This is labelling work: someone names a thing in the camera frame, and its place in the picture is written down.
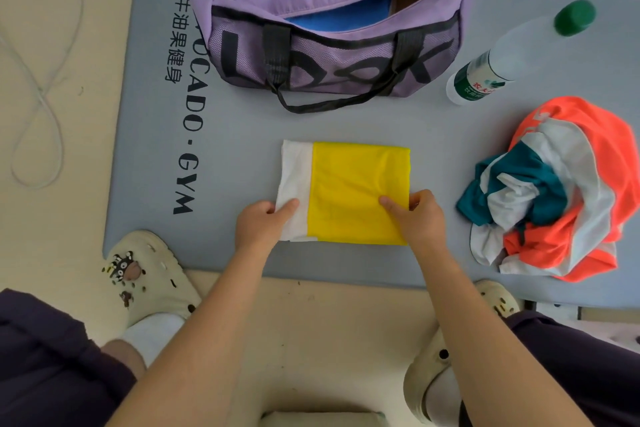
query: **purple duffel bag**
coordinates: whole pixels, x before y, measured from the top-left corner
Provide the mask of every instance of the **purple duffel bag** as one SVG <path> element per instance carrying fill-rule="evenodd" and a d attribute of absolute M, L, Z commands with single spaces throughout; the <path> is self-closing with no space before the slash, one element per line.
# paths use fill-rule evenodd
<path fill-rule="evenodd" d="M 452 63 L 471 0 L 392 0 L 389 15 L 322 32 L 288 19 L 363 0 L 191 0 L 209 57 L 232 85 L 268 88 L 287 110 L 311 113 L 409 96 Z M 354 95 L 288 105 L 282 90 Z"/>

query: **beige floor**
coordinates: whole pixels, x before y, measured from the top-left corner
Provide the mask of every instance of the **beige floor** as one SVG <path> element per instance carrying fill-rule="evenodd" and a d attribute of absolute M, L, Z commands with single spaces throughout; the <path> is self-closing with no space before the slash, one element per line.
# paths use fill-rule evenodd
<path fill-rule="evenodd" d="M 13 141 L 35 105 L 0 50 L 0 289 L 35 294 L 85 322 L 102 343 L 124 308 L 100 274 L 131 0 L 86 0 L 71 58 L 51 93 L 65 140 L 65 167 L 51 187 L 10 179 Z M 62 56 L 76 0 L 0 0 L 0 27 L 39 82 Z M 54 154 L 46 121 L 21 148 L 24 178 L 46 175 Z M 215 274 L 193 273 L 205 292 Z M 256 425 L 266 410 L 374 410 L 393 426 L 418 425 L 404 404 L 404 370 L 436 324 L 426 293 L 265 279 L 230 425 Z"/>

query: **bag handle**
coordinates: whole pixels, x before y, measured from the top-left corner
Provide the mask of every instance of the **bag handle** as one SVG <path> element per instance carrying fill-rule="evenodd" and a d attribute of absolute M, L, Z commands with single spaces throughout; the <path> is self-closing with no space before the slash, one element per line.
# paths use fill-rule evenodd
<path fill-rule="evenodd" d="M 407 71 L 420 58 L 426 31 L 424 28 L 398 31 L 395 37 L 395 49 L 391 61 L 373 83 L 371 90 L 349 98 L 331 99 L 308 105 L 289 105 L 281 89 L 288 86 L 291 74 L 291 27 L 278 24 L 265 24 L 262 29 L 264 65 L 267 70 L 266 84 L 278 96 L 282 106 L 296 114 L 328 112 L 337 108 L 349 107 L 369 101 L 374 96 L 388 95 Z"/>

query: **folded yellow shirt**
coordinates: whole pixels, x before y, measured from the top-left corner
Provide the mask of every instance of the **folded yellow shirt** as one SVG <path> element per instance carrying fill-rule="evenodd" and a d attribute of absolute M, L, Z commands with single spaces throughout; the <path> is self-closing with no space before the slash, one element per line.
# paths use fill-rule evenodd
<path fill-rule="evenodd" d="M 293 197 L 300 207 L 280 239 L 406 245 L 378 198 L 408 208 L 410 172 L 409 149 L 285 140 L 276 208 Z"/>

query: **green bottle cap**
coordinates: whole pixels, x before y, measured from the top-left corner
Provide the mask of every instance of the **green bottle cap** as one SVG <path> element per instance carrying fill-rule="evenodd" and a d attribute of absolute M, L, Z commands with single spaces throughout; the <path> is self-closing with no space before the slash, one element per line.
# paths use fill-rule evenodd
<path fill-rule="evenodd" d="M 554 19 L 556 32 L 565 37 L 587 29 L 596 19 L 596 8 L 588 0 L 574 0 L 557 13 Z"/>

